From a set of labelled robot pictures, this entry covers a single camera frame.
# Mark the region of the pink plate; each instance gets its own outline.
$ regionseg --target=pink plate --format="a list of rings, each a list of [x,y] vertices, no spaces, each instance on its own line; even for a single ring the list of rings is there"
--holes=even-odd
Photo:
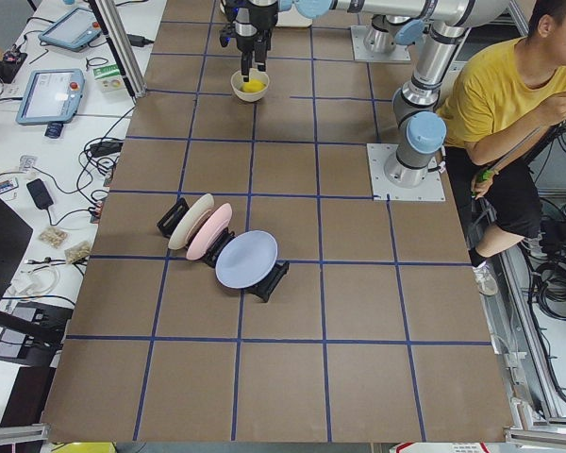
[[[216,241],[218,235],[228,227],[233,209],[228,203],[214,211],[206,220],[203,226],[197,231],[189,249],[187,250],[187,260],[199,260],[208,251],[209,247]]]

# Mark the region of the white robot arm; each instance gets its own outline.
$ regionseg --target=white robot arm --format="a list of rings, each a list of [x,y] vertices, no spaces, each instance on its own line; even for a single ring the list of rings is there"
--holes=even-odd
[[[427,173],[431,157],[442,146],[446,127],[432,112],[439,99],[442,80],[453,61],[466,31],[499,16],[509,0],[221,0],[229,25],[221,34],[225,45],[237,40],[242,52],[241,72],[249,79],[252,53],[260,71],[266,70],[266,54],[277,13],[294,4],[310,19],[330,10],[386,15],[384,24],[394,25],[393,33],[412,21],[430,21],[424,49],[411,80],[395,94],[393,109],[401,142],[396,154],[386,162],[387,177],[401,187],[415,187]]]

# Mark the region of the plate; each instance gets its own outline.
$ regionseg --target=plate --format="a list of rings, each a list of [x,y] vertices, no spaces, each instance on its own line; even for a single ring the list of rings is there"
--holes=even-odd
[[[233,239],[216,261],[216,277],[228,288],[247,288],[273,269],[276,239],[266,231],[248,231]]]
[[[206,193],[195,201],[187,213],[180,219],[180,222],[178,222],[172,236],[170,236],[168,248],[178,250],[189,243],[192,234],[209,216],[213,207],[214,197],[211,196],[211,193]]]
[[[187,260],[199,260],[216,241],[218,235],[228,227],[233,209],[228,203],[219,207],[199,228],[187,250]]]

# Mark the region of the person's hand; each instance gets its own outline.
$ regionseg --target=person's hand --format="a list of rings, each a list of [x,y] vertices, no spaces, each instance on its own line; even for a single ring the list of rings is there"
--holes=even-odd
[[[477,200],[478,198],[482,198],[484,195],[487,194],[487,192],[489,191],[489,189],[492,186],[492,180],[493,178],[499,174],[499,172],[494,171],[494,172],[490,172],[487,179],[485,180],[480,180],[480,175],[483,172],[483,170],[479,171],[478,173],[476,173],[474,175],[474,177],[472,178],[472,183],[470,185],[471,189],[472,189],[472,194],[474,195],[474,198]]]
[[[533,112],[540,126],[554,126],[566,119],[566,92],[559,92],[542,101]]]

